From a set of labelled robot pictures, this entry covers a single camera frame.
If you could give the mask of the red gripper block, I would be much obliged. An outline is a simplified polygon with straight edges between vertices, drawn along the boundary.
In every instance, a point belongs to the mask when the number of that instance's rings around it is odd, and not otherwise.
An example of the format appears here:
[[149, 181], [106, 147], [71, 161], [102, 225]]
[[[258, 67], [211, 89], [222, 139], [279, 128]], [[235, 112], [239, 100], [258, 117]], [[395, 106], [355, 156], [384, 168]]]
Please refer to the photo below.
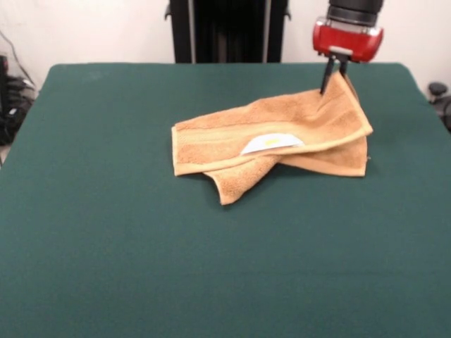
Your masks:
[[[320, 95], [325, 93], [332, 74], [335, 57], [346, 56], [351, 62], [368, 63], [376, 56], [384, 37], [381, 27], [353, 25], [327, 18], [318, 18], [313, 29], [313, 48], [319, 55], [328, 57]], [[344, 77], [348, 61], [340, 61], [339, 71]]]

